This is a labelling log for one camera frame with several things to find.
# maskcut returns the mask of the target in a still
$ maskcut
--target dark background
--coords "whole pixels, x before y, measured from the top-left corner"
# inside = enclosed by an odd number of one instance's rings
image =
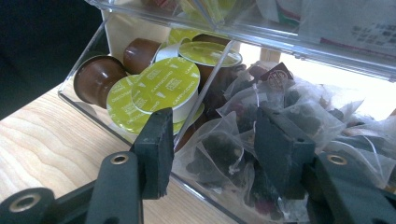
[[[62,83],[96,32],[100,10],[84,0],[3,0],[0,119]]]

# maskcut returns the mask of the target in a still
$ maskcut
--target clear plastic tray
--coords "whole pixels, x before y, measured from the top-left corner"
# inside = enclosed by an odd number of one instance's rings
[[[391,81],[396,78],[395,1],[359,7],[354,7],[358,0],[88,2],[165,25],[177,23],[227,35],[302,60]],[[170,10],[166,3],[176,7]]]
[[[136,135],[127,133],[114,124],[107,111],[102,107],[84,103],[77,97],[73,86],[76,72],[81,64],[96,55],[111,55],[122,62],[122,53],[128,44],[135,38],[146,38],[163,43],[169,40],[169,36],[172,35],[173,30],[185,30],[186,28],[180,28],[179,25],[174,23],[163,25],[163,23],[141,20],[139,19],[140,17],[131,17],[129,15],[116,12],[109,13],[105,18],[105,21],[99,27],[97,33],[94,35],[87,48],[72,68],[64,84],[59,89],[59,96],[76,110],[84,114],[88,119],[91,119],[92,122],[99,125],[109,133],[115,134],[121,141],[131,145],[136,138]],[[193,32],[194,35],[209,34],[201,30],[191,30],[191,32]],[[228,73],[225,73],[226,75],[224,75],[222,73],[224,66],[226,68],[232,67],[229,64],[226,65],[227,55],[229,55],[230,52],[239,53],[242,56],[242,59],[233,67],[232,72],[228,71]],[[178,134],[175,135],[177,149],[181,148],[178,144],[185,144],[202,125],[202,123],[194,123],[192,126],[189,125],[194,120],[194,115],[196,111],[200,109],[201,104],[205,105],[205,124],[221,117],[217,109],[224,106],[226,103],[224,93],[227,92],[230,84],[234,81],[236,76],[240,76],[240,72],[246,71],[245,69],[251,67],[251,65],[265,67],[279,62],[284,62],[295,76],[304,79],[310,77],[311,80],[309,81],[314,83],[344,85],[345,87],[354,87],[366,90],[367,92],[374,91],[378,95],[370,99],[370,102],[365,107],[366,109],[362,110],[362,113],[371,114],[378,120],[386,118],[396,107],[396,102],[390,98],[391,96],[396,95],[396,87],[394,84],[384,80],[379,80],[378,78],[364,77],[356,73],[350,73],[340,69],[331,69],[325,65],[303,62],[294,59],[293,57],[285,57],[285,55],[281,55],[279,51],[263,49],[257,45],[249,45],[244,42],[233,40],[227,45],[223,54],[220,55],[218,59],[219,61],[213,64],[213,72],[209,74],[205,85],[201,88],[200,94],[195,101],[186,122],[181,127]],[[373,103],[378,102],[382,104],[373,106]],[[226,129],[226,132],[223,133],[227,135],[227,132],[230,132],[230,130]],[[245,134],[248,142],[248,139],[251,136],[249,133]],[[198,197],[214,204],[219,210],[238,222],[263,223],[266,221],[281,222],[285,220],[284,218],[282,219],[282,217],[279,217],[279,214],[276,214],[277,217],[271,217],[271,214],[263,214],[258,212],[254,207],[247,206],[242,203],[241,198],[233,194],[232,189],[211,189],[186,177],[174,175],[174,178],[177,179],[183,187],[190,190]],[[295,211],[297,211],[295,209],[296,206],[300,209],[299,211],[304,213],[304,207],[302,205],[294,203],[292,208]],[[296,217],[295,219],[292,219],[292,221],[304,222],[306,221],[306,217]]]

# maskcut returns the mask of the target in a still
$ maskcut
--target wood grain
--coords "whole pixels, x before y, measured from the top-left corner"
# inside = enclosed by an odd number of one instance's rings
[[[0,201],[33,187],[60,197],[94,180],[105,156],[129,149],[59,99],[57,89],[0,121]],[[167,196],[144,206],[146,223],[233,223],[175,180]]]

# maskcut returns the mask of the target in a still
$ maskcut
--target light wood surface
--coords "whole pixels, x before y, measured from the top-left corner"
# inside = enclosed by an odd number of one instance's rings
[[[57,96],[55,88],[0,121],[0,201],[45,187],[56,197],[97,177],[102,159],[128,150]],[[234,223],[175,180],[168,195],[144,201],[146,223]]]

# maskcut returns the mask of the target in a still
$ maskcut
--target wooden table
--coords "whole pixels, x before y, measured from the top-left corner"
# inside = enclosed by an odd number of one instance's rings
[[[0,201],[23,189],[45,187],[56,197],[97,177],[102,159],[128,150],[57,96],[58,88],[0,121]],[[168,195],[144,201],[146,223],[233,223],[175,180]]]

